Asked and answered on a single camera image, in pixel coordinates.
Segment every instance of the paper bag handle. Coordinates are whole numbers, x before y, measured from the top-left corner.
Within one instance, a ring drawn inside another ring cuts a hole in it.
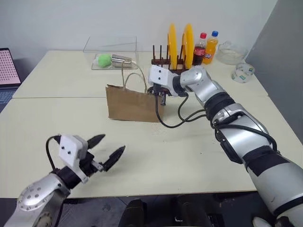
[[[122,62],[122,65],[121,65],[121,73],[122,73],[122,82],[123,82],[123,89],[125,89],[126,88],[126,83],[127,83],[127,81],[128,81],[128,78],[131,76],[131,75],[133,75],[133,74],[135,74],[135,75],[138,75],[142,80],[143,80],[143,82],[144,82],[144,85],[145,85],[145,89],[144,89],[144,92],[146,93],[147,92],[147,85],[146,85],[146,81],[145,81],[145,76],[144,76],[144,74],[143,74],[143,72],[142,72],[142,69],[135,63],[135,62],[132,62],[132,64],[134,64],[135,66],[137,66],[138,67],[138,69],[141,71],[141,73],[142,73],[142,77],[141,77],[141,75],[139,74],[139,73],[136,73],[136,72],[132,72],[132,73],[130,73],[128,76],[127,76],[127,78],[126,78],[126,80],[124,81],[124,75],[123,75],[123,64],[124,64],[124,61]]]

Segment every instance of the bottle label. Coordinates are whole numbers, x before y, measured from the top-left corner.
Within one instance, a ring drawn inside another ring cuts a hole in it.
[[[194,54],[198,56],[203,56],[205,54],[205,48],[195,48]]]
[[[210,58],[212,58],[212,54],[211,53],[206,53],[204,55],[204,57],[207,58],[207,59],[210,59]]]

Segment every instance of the green tennis ball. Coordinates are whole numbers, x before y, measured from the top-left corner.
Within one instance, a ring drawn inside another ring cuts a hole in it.
[[[111,64],[112,64],[112,58],[109,53],[99,55],[98,65],[100,68],[105,68],[106,66],[110,66]]]

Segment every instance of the brown paper bag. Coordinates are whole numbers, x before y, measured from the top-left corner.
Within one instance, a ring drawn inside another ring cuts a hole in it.
[[[147,93],[147,86],[144,75],[143,81],[145,84],[144,93],[132,91],[126,88],[128,78],[136,74],[140,78],[138,73],[131,73],[124,82],[123,70],[122,81],[123,87],[114,85],[107,85],[106,96],[108,105],[108,117],[114,120],[126,120],[136,122],[159,122],[155,111],[155,97],[154,95]],[[159,115],[163,116],[163,106],[160,105],[160,97],[158,101]]]

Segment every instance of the table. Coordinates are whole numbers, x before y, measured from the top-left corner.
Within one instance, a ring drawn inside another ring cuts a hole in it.
[[[179,122],[181,100],[167,99],[165,122]],[[267,127],[286,158],[303,166],[303,146],[269,97],[237,96],[235,101]],[[190,97],[182,114],[198,108],[198,101]],[[92,151],[98,161],[126,145],[109,172],[96,173],[72,190],[74,198],[255,190],[244,166],[225,155],[207,119],[167,129],[160,123],[114,121],[107,116],[105,98],[12,99],[0,114],[0,197],[18,197],[24,187],[51,171],[45,141],[58,133],[85,139],[105,133]],[[51,143],[50,150],[55,165],[62,167],[58,145]]]
[[[152,53],[138,52],[138,59],[147,79]],[[206,66],[212,79],[221,84],[232,97],[267,96],[255,76],[247,84],[231,80],[234,68],[217,59]],[[48,51],[13,97],[106,97],[106,84],[122,85],[121,70],[91,70],[86,54],[81,51]],[[143,82],[138,77],[130,77],[127,87],[144,91]]]

